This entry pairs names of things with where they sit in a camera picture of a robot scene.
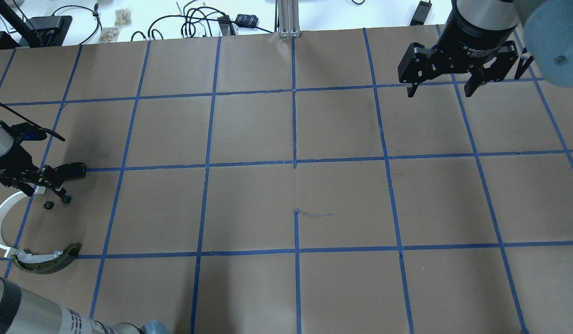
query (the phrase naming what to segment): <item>bolt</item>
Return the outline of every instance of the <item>bolt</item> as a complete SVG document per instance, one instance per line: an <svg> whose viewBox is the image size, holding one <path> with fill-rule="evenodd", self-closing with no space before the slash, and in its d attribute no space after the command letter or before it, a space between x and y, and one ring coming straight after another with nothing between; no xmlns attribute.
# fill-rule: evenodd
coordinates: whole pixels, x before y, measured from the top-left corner
<svg viewBox="0 0 573 334"><path fill-rule="evenodd" d="M558 56L558 57L554 58L554 63L556 65L560 65L566 61L567 61L567 59L565 58L565 56Z"/></svg>

